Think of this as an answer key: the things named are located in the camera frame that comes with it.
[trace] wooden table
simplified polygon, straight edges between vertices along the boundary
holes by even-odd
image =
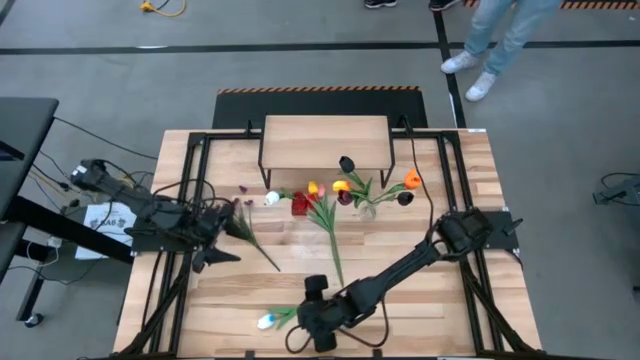
[[[188,134],[186,130],[165,133],[154,188],[180,181]],[[504,199],[487,134],[460,130],[460,139],[475,205],[485,210],[503,207]],[[220,237],[219,248],[242,257],[242,262],[218,264],[199,275],[191,274],[179,357],[238,357],[244,356],[246,350],[255,350],[256,356],[289,356],[284,348],[284,336],[297,321],[292,320],[281,330],[261,331],[256,327],[258,318],[268,307],[299,304],[304,298],[303,281],[308,275],[326,274],[329,294],[339,289],[328,235],[306,218],[292,217],[289,200],[271,207],[262,205],[266,190],[256,163],[258,146],[257,140],[215,140],[206,178],[215,186],[218,196],[254,200],[252,216],[257,239],[282,272],[278,273],[250,245]],[[394,140],[394,146],[396,168],[390,184],[401,182],[413,167],[409,140]],[[313,151],[309,148],[300,156],[313,156]],[[416,152],[434,201],[436,217],[440,216],[448,210],[448,205],[436,142],[416,140]],[[453,151],[449,148],[448,152],[458,204],[463,204]],[[361,172],[360,175],[373,176],[374,192],[380,191],[376,172]],[[333,171],[282,170],[274,173],[272,188],[306,189],[307,181],[316,180],[330,189],[336,179],[338,175]],[[242,195],[238,185],[246,186],[247,194]],[[176,196],[177,191],[176,187],[165,194]],[[429,204],[422,191],[415,193],[415,200],[407,207],[397,203],[381,204],[378,218],[370,223],[361,222],[353,206],[338,206],[336,235],[346,283],[377,274],[411,251],[422,239],[428,223]],[[539,347],[520,266],[504,251],[490,250],[485,254],[496,305],[526,342]],[[114,345],[116,351],[125,347],[140,329],[155,257],[155,254],[144,254],[135,260]],[[180,261],[176,261],[174,273],[178,264]],[[160,278],[156,277],[151,309],[155,307]],[[474,353],[458,264],[436,263],[422,269],[390,291],[386,301],[391,329],[389,340],[382,348],[385,356]],[[491,349],[486,316],[482,306],[478,304],[478,307],[485,346]],[[167,316],[167,319],[173,319],[172,309]],[[166,321],[163,328],[161,350],[168,347],[170,324],[171,321]],[[369,341],[379,341],[384,332],[382,311],[378,309],[353,332]],[[306,336],[302,332],[294,333],[292,348],[299,347]],[[312,346],[302,355],[317,356]],[[338,349],[325,355],[370,356],[371,349],[338,334]]]

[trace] shoe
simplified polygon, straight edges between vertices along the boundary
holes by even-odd
[[[496,75],[483,71],[478,80],[476,80],[476,83],[464,94],[464,97],[469,101],[482,100],[482,98],[487,96],[489,89],[491,89],[497,78]]]
[[[364,6],[369,9],[379,9],[383,6],[394,7],[398,4],[398,0],[364,0]]]
[[[431,11],[444,11],[459,1],[460,0],[431,0],[429,9],[431,9]]]
[[[478,65],[479,62],[480,59],[466,51],[463,51],[460,54],[447,59],[447,61],[440,65],[440,70],[445,74],[454,74],[460,70],[472,68]]]

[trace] clear glass vase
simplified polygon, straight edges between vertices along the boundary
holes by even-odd
[[[360,215],[360,220],[362,221],[374,221],[376,219],[376,215],[378,214],[378,211],[376,209],[376,207],[378,206],[378,204],[372,204],[370,202],[364,202],[363,204],[360,205],[360,208],[358,209],[358,215]]]

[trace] white sneaker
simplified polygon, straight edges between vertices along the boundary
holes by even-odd
[[[464,97],[469,101],[482,100],[482,98],[489,93],[489,89],[491,89],[497,78],[496,75],[483,71],[478,80],[476,80],[476,83],[469,88]]]
[[[440,66],[440,70],[445,74],[453,74],[463,69],[472,68],[476,66],[478,62],[480,62],[480,59],[466,51],[463,51],[460,54],[447,59],[447,61]]]

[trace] white paper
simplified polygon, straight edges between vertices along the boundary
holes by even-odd
[[[109,217],[104,221],[104,224],[98,228],[107,214],[109,214]],[[84,226],[92,229],[98,228],[98,232],[103,233],[104,235],[125,245],[131,246],[132,238],[124,233],[124,229],[133,227],[133,223],[135,221],[136,215],[131,212],[128,206],[114,202],[113,205],[111,205],[111,213],[109,213],[109,203],[87,206],[87,213],[84,217]],[[106,258],[106,256],[82,247],[78,247],[76,250],[76,259],[78,260],[102,258]]]

